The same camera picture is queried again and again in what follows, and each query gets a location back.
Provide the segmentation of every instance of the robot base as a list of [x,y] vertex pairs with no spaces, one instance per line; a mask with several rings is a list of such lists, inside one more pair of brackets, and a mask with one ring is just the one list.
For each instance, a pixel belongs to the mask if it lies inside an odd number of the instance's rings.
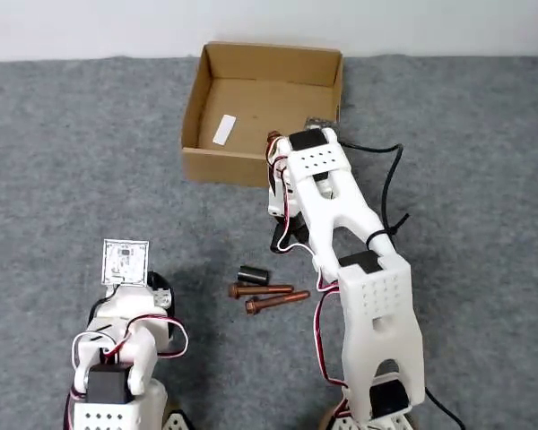
[[[351,417],[333,419],[334,408],[331,408],[319,425],[318,430],[359,430]],[[416,419],[410,414],[396,417],[380,418],[370,423],[367,429],[362,430],[419,430]]]

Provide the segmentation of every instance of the metal screw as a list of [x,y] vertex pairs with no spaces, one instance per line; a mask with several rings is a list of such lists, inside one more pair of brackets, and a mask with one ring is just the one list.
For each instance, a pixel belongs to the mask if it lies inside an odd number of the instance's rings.
[[235,282],[230,285],[229,296],[240,298],[241,296],[254,296],[257,294],[286,294],[291,293],[294,287],[292,285],[244,285]]
[[298,302],[300,300],[305,300],[310,295],[311,293],[308,291],[299,291],[297,293],[284,294],[282,296],[265,298],[263,300],[251,298],[245,302],[245,310],[250,315],[258,314],[259,311],[265,309],[266,307],[283,305],[290,302]]

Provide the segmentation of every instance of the white wall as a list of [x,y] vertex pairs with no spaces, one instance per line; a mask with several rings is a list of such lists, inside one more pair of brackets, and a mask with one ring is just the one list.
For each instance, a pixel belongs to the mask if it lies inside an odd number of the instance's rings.
[[198,55],[212,39],[538,55],[538,0],[0,0],[0,61]]

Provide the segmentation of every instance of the white paper slip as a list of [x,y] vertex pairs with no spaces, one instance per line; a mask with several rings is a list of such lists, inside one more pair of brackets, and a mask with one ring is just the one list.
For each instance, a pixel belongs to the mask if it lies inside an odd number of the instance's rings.
[[233,128],[236,119],[235,116],[231,115],[223,116],[219,123],[219,127],[217,127],[217,132],[215,132],[213,137],[213,143],[217,143],[218,145],[225,144],[227,138],[230,137],[231,129]]

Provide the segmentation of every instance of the black cylinder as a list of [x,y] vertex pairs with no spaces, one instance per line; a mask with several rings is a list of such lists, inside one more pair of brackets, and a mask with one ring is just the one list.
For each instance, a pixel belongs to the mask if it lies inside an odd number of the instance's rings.
[[239,267],[237,280],[251,284],[267,285],[269,283],[269,271],[258,269],[257,267],[241,266]]

